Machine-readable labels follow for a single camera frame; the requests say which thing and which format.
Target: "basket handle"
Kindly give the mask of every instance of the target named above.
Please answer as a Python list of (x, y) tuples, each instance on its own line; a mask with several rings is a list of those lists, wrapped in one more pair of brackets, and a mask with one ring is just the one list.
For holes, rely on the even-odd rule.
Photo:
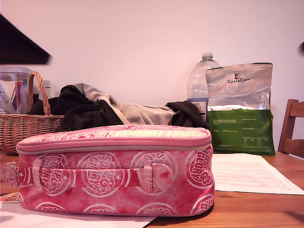
[(29, 76), (29, 80), (28, 80), (28, 110), (31, 110), (31, 108), (33, 107), (33, 84), (34, 84), (34, 76), (36, 77), (36, 79), (39, 82), (40, 85), (40, 90), (42, 92), (42, 102), (43, 102), (43, 110), (45, 115), (50, 115), (51, 114), (51, 108), (49, 106), (48, 103), (48, 96), (46, 93), (46, 87), (43, 83), (42, 77), (40, 76), (40, 74), (36, 71), (33, 71), (30, 76)]

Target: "wooden table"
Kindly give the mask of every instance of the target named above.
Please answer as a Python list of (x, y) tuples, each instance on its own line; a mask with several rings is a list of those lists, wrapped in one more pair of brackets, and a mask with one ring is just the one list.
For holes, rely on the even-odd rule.
[[(304, 161), (277, 152), (264, 157), (289, 180), (304, 189)], [(16, 161), (1, 155), (1, 166)], [(18, 191), (1, 180), (1, 194)], [(147, 228), (304, 228), (304, 196), (216, 191), (212, 211), (184, 218), (158, 217)]]

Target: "pile of clothes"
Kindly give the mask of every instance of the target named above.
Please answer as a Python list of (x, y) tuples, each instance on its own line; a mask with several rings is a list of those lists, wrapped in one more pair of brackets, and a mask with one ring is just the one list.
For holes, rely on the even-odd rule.
[[(209, 128), (197, 107), (188, 101), (171, 102), (164, 106), (122, 103), (110, 94), (83, 83), (63, 87), (59, 97), (48, 101), (52, 115), (64, 115), (55, 132), (121, 124)], [(34, 105), (28, 114), (44, 115), (43, 103), (38, 95), (35, 95)]]

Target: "pink lunch bag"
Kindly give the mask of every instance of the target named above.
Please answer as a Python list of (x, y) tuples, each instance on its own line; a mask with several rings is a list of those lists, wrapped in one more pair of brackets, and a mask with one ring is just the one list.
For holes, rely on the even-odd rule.
[(214, 203), (210, 132), (116, 125), (29, 137), (3, 167), (31, 210), (191, 216)]

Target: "sheet of paper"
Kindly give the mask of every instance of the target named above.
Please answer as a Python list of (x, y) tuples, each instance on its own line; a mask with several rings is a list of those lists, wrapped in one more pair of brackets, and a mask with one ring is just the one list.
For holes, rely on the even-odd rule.
[(213, 154), (215, 190), (304, 195), (263, 157), (251, 154)]
[(143, 228), (155, 217), (55, 214), (22, 208), (19, 203), (1, 203), (1, 228)]

